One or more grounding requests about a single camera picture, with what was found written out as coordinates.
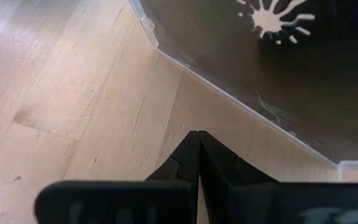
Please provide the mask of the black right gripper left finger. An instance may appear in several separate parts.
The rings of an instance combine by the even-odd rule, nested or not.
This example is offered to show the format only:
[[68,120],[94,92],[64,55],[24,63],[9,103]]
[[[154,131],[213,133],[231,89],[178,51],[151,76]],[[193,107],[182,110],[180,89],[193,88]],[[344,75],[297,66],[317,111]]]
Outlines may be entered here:
[[200,136],[190,131],[140,181],[65,180],[35,199],[38,223],[196,223]]

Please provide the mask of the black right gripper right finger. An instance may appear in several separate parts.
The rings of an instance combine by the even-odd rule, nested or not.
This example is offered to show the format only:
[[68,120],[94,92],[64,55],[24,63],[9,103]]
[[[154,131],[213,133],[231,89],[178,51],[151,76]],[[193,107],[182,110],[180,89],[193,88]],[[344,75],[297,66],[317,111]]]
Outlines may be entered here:
[[280,182],[198,134],[210,223],[358,223],[358,183]]

